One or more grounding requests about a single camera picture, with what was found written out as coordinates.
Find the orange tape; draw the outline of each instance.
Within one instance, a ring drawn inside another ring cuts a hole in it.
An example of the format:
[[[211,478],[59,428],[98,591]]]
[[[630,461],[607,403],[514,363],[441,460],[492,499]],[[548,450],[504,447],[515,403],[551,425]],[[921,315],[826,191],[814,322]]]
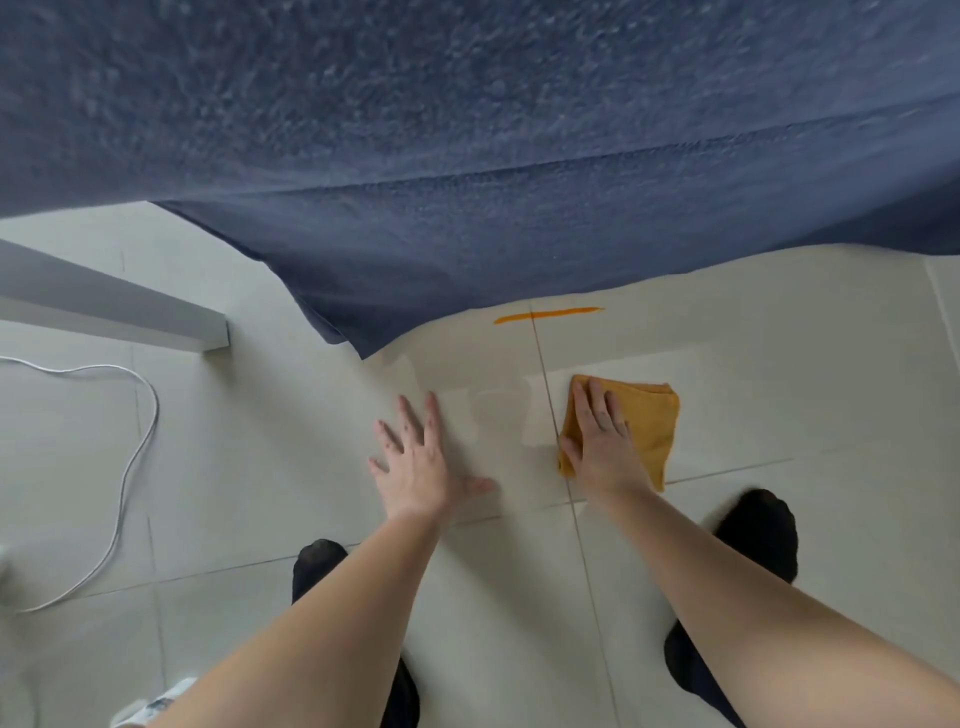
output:
[[[509,324],[511,321],[527,321],[532,319],[552,319],[557,316],[575,316],[579,313],[596,313],[604,310],[597,305],[584,306],[583,308],[561,308],[556,311],[534,311],[533,313],[515,313],[513,316],[501,316],[493,324]]]

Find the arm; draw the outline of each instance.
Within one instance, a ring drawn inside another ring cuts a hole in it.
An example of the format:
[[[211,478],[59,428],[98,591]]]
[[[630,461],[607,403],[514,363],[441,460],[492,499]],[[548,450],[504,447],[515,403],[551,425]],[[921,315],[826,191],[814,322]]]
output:
[[[777,579],[653,490],[613,395],[574,389],[583,448],[562,447],[589,500],[639,551],[744,721],[960,725],[960,686]]]
[[[405,398],[400,437],[376,424],[370,468],[387,520],[269,627],[211,670],[156,728],[377,728],[427,562],[454,509],[487,492],[447,471],[436,397],[423,433]]]

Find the white cord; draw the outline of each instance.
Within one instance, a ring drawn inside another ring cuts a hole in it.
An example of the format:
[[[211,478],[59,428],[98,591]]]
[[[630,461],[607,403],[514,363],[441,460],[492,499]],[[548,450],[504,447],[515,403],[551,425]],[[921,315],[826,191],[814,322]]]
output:
[[[52,607],[54,604],[59,604],[68,596],[72,595],[81,586],[86,584],[90,579],[92,579],[98,571],[103,567],[107,562],[110,555],[113,553],[113,550],[116,549],[117,542],[120,540],[120,529],[123,525],[123,511],[124,511],[124,497],[127,493],[127,479],[130,476],[130,471],[133,468],[133,464],[136,462],[136,459],[140,456],[140,453],[143,452],[144,448],[147,447],[147,444],[153,439],[154,433],[156,432],[156,422],[160,416],[160,398],[156,394],[156,389],[154,385],[147,381],[145,378],[140,376],[137,372],[132,369],[127,369],[127,367],[121,367],[117,364],[90,364],[85,367],[77,367],[76,369],[47,369],[46,367],[37,366],[29,361],[24,361],[23,359],[17,359],[12,356],[0,356],[0,362],[9,362],[11,364],[22,364],[25,367],[30,367],[31,369],[36,369],[38,372],[43,372],[48,375],[74,375],[77,372],[87,372],[91,369],[113,369],[130,376],[135,377],[139,381],[147,385],[147,388],[150,390],[150,394],[154,398],[154,414],[150,418],[150,426],[147,427],[147,432],[144,434],[143,438],[140,440],[140,444],[136,446],[136,450],[133,451],[130,460],[127,461],[127,467],[123,469],[123,475],[120,477],[120,494],[117,499],[117,517],[116,521],[113,524],[113,536],[110,538],[110,545],[107,546],[107,550],[104,552],[104,555],[100,557],[100,561],[97,562],[97,565],[91,569],[87,575],[66,590],[60,596],[54,597],[50,601],[45,601],[42,604],[37,605],[36,607],[31,607],[30,609],[17,609],[15,612],[20,615],[31,614],[32,612],[39,612],[40,610],[46,609],[47,607]]]

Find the cleaning rag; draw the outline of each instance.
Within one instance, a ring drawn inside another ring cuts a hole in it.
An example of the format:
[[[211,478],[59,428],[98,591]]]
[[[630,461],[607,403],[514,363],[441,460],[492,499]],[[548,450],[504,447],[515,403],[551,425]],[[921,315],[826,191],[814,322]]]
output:
[[[595,378],[600,382],[604,392],[613,392],[616,395],[623,409],[624,419],[630,425],[634,447],[640,453],[640,459],[646,466],[654,487],[662,493],[666,459],[670,456],[670,449],[673,447],[673,433],[677,427],[677,417],[680,415],[680,398],[669,384],[628,384],[623,381]],[[570,381],[564,431],[561,433],[579,445],[583,444],[584,435],[577,423],[577,413],[573,405],[573,385],[579,381],[587,390],[589,397],[587,387],[589,380],[589,376],[576,375]],[[560,472],[566,477],[574,475],[573,464],[562,450],[560,451]]]

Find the foot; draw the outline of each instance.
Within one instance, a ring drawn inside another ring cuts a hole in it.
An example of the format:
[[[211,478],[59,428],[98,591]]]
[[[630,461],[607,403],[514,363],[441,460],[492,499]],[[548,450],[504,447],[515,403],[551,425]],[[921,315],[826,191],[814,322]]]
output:
[[[347,558],[347,550],[334,541],[320,539],[300,550],[294,564],[293,599],[296,602]],[[390,688],[380,728],[416,728],[420,722],[420,694],[410,670],[401,659]]]
[[[770,491],[757,488],[744,493],[714,535],[783,581],[792,584],[797,578],[797,524],[787,504]],[[741,725],[679,621],[663,643],[663,658],[677,685]]]

